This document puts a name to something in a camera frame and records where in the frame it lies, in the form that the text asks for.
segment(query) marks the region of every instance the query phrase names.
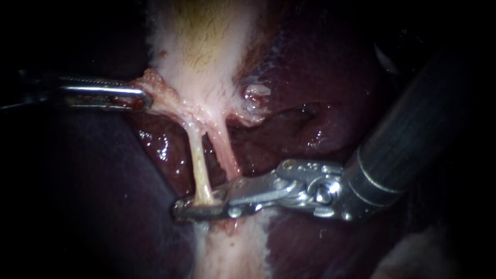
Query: metal grasper jaw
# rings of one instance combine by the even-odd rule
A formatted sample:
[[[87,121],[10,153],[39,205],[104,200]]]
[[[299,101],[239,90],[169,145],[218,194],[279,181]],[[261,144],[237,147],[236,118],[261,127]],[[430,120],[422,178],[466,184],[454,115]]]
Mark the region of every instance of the metal grasper jaw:
[[[173,206],[177,221],[200,222],[252,215],[280,206],[332,218],[330,208],[338,195],[342,166],[308,160],[285,160],[275,170],[254,178],[239,178],[216,188],[217,205],[193,205],[193,197]]]
[[[56,109],[142,112],[153,103],[141,88],[126,82],[65,73],[19,71],[14,99],[1,110],[45,105]]]

